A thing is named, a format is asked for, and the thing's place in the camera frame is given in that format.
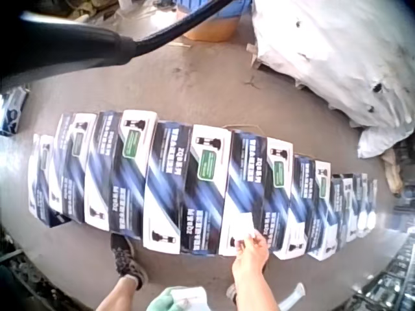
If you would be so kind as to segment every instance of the blue container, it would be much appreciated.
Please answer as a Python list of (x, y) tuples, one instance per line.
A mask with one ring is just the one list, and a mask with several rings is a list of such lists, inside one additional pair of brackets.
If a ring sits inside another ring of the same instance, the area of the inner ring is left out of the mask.
[[(213, 18), (229, 18), (241, 16), (249, 11), (252, 0), (234, 0), (222, 10), (216, 13)], [(180, 9), (187, 13), (193, 13), (201, 6), (205, 5), (210, 0), (176, 0)]]

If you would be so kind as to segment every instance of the hand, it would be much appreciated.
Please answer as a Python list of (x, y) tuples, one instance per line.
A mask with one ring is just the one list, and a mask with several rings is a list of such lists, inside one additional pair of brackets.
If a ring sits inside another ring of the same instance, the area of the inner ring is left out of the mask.
[(232, 265), (235, 283), (244, 277), (262, 275), (262, 269), (269, 258), (268, 244), (265, 238), (255, 230), (255, 238), (248, 237), (236, 242), (237, 256)]
[(181, 286), (168, 287), (162, 291), (155, 300), (149, 304), (147, 311), (184, 311), (187, 309), (189, 302), (187, 300), (174, 303), (173, 297), (170, 294), (172, 290), (185, 288)]

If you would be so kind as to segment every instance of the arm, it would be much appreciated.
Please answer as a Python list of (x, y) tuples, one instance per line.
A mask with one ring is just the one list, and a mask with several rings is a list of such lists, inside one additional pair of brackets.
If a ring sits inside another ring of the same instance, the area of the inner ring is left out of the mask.
[(255, 231), (255, 238), (237, 243), (237, 257), (232, 266), (237, 291), (238, 311), (279, 311), (262, 269), (269, 252), (265, 238)]

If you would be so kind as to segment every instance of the green label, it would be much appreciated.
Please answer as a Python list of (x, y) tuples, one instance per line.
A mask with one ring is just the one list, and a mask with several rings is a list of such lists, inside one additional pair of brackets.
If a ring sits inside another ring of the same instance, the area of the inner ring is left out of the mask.
[(72, 155), (78, 157), (80, 155), (80, 147), (82, 146), (82, 140), (84, 139), (83, 133), (77, 133), (75, 135), (75, 141), (73, 142)]
[(215, 164), (216, 152), (211, 150), (203, 150), (199, 163), (199, 179), (211, 181), (215, 175)]
[(274, 162), (274, 187), (284, 187), (284, 163), (282, 161)]
[(128, 132), (127, 140), (124, 144), (123, 156), (135, 158), (138, 149), (138, 142), (140, 141), (141, 132), (130, 130)]
[(324, 198), (326, 196), (326, 189), (327, 189), (327, 179), (322, 177), (322, 182), (320, 185), (320, 197)]

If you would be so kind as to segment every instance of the orange container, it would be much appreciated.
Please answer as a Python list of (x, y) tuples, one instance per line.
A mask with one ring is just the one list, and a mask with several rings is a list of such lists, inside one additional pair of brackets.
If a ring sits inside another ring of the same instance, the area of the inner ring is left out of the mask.
[[(177, 9), (177, 20), (182, 19), (187, 15), (186, 12)], [(235, 33), (240, 16), (227, 18), (211, 18), (199, 26), (186, 32), (184, 36), (190, 40), (207, 41), (207, 42), (223, 42), (228, 41)]]

